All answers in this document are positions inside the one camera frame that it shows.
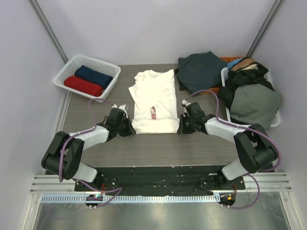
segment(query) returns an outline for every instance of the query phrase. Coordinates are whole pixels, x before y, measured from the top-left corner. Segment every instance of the plastic basket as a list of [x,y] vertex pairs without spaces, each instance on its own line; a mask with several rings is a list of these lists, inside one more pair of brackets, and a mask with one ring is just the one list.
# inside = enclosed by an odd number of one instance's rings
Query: plastic basket
[[[225,81],[226,81],[227,76],[228,76],[228,68],[227,67],[222,69],[221,76],[222,76],[222,85],[225,86]],[[270,71],[267,72],[264,75],[264,78],[273,85]],[[231,122],[229,109],[227,109],[227,108],[225,108],[225,109],[226,109],[226,114],[227,114],[227,120]],[[279,110],[277,110],[277,113],[275,114],[275,117],[272,120],[271,127],[277,127],[279,124],[280,124],[280,115],[279,115]]]
[[[67,87],[64,85],[64,81],[70,77],[71,75],[73,75],[75,73],[75,71],[80,68],[81,66],[86,66],[92,70],[98,71],[100,73],[104,73],[106,75],[109,75],[113,78],[113,80],[110,82],[110,84],[108,85],[108,87],[106,89],[104,89],[103,93],[101,96],[99,97],[94,97],[92,95],[89,95],[87,93],[83,93],[81,91],[78,90],[74,90],[70,87]],[[58,74],[56,75],[56,77],[53,80],[53,83],[59,87],[62,87],[68,91],[74,92],[76,94],[82,95],[84,97],[87,98],[100,98],[100,99],[105,99],[109,93],[111,92],[111,90],[113,89],[113,87],[115,86],[117,80],[118,80],[118,76],[120,73],[120,67],[104,62],[104,61],[100,61],[98,59],[95,58],[91,58],[91,57],[87,57],[84,55],[75,55],[72,59],[70,59],[66,65],[60,70],[60,72],[58,72]]]

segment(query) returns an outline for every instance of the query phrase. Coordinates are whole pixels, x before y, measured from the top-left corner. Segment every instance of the white t-shirt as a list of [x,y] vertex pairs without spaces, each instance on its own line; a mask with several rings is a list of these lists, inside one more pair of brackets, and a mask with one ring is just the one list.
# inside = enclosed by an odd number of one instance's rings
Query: white t-shirt
[[138,73],[135,85],[129,88],[134,99],[132,126],[137,133],[177,133],[177,100],[174,70]]

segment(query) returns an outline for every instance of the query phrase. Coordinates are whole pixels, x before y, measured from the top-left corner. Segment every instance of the floor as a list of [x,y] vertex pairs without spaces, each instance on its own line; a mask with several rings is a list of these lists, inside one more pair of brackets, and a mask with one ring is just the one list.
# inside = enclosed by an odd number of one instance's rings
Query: floor
[[[118,82],[107,97],[112,103],[127,104],[130,118],[133,118],[134,102],[128,87],[134,85],[134,76],[141,71],[152,69],[166,72],[176,69],[175,64],[163,65],[126,65],[120,66]],[[181,101],[189,96],[187,91],[179,91],[175,79],[178,116],[183,112]],[[193,98],[200,104],[205,114],[214,114],[215,98],[209,94],[200,94]],[[88,99],[76,94],[71,95],[64,128],[65,132],[89,129],[93,124],[87,106]],[[109,114],[110,105],[93,102],[93,112],[101,122]],[[220,103],[220,117],[226,118],[223,103]],[[82,163],[93,167],[106,166],[154,166],[154,165],[217,165],[228,164],[237,158],[234,145],[219,137],[194,133],[178,134],[138,134],[115,139],[93,146],[83,152]]]
[[[237,194],[234,206],[250,204],[256,193]],[[110,204],[97,210],[85,204],[41,204],[35,230],[290,230],[279,193],[261,193],[257,204],[231,210],[217,203]]]

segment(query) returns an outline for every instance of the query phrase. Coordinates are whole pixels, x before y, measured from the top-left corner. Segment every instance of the white wall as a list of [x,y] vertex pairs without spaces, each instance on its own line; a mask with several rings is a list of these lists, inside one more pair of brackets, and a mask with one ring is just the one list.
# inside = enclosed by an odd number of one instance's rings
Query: white wall
[[68,58],[177,63],[211,50],[243,56],[273,0],[38,0]]
[[307,217],[306,12],[305,0],[286,0],[253,56],[270,69],[274,86],[283,95],[282,122],[270,135],[281,147],[281,169],[290,179],[303,219]]
[[26,0],[1,2],[0,31],[0,225],[17,230],[54,136],[64,91],[52,79],[63,62]]

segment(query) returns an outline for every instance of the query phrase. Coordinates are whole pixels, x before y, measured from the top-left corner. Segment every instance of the metal pole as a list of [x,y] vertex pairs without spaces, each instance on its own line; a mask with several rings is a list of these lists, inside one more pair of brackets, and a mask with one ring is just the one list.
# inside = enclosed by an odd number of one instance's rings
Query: metal pole
[[30,5],[32,6],[33,10],[35,11],[35,13],[37,14],[39,20],[41,21],[44,29],[46,30],[47,34],[49,35],[52,43],[54,44],[55,48],[57,49],[59,55],[61,56],[61,58],[63,59],[64,63],[68,62],[68,58],[61,46],[61,44],[59,43],[56,35],[54,34],[47,18],[45,17],[42,9],[40,8],[37,0],[29,0]]
[[250,46],[248,53],[246,54],[247,57],[251,57],[254,54],[259,42],[261,41],[265,32],[267,31],[267,29],[271,25],[271,22],[273,21],[275,15],[277,14],[277,12],[280,9],[283,2],[284,2],[284,0],[275,0],[275,2],[272,5],[267,17],[264,20],[260,30],[258,31],[257,36],[255,37],[252,45]]

